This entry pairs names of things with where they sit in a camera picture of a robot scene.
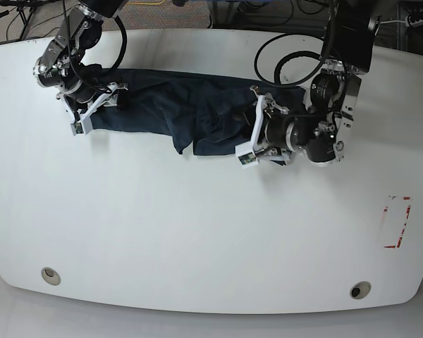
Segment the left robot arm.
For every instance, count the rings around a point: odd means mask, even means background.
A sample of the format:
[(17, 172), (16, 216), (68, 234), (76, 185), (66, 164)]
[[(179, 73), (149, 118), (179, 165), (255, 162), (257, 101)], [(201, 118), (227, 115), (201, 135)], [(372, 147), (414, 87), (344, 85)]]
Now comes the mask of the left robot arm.
[[(257, 101), (250, 140), (235, 147), (235, 155), (245, 168), (261, 160), (288, 165), (302, 154), (315, 165), (341, 161), (352, 130), (354, 108), (361, 77), (369, 72), (374, 38), (380, 19), (375, 1), (330, 1), (329, 23), (321, 53), (297, 51), (276, 65), (273, 81), (277, 89), (290, 89), (309, 80), (307, 108), (287, 108), (270, 93), (251, 87)], [(281, 70), (295, 58), (314, 58), (316, 68), (302, 80), (281, 81)]]

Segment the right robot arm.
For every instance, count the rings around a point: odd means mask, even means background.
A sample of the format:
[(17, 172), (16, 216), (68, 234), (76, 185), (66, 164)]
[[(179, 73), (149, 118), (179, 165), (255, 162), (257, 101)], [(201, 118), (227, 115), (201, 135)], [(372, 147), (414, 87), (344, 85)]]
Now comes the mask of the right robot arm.
[[(93, 130), (91, 116), (102, 106), (117, 106), (126, 83), (114, 82), (112, 75), (125, 56), (128, 36), (118, 14), (126, 1), (81, 1), (71, 11), (63, 9), (63, 22), (43, 55), (33, 68), (39, 86), (58, 89), (56, 98), (70, 116), (74, 135)], [(103, 69), (100, 64), (84, 65), (88, 49), (99, 42), (104, 19), (114, 20), (121, 32), (121, 48), (114, 64)]]

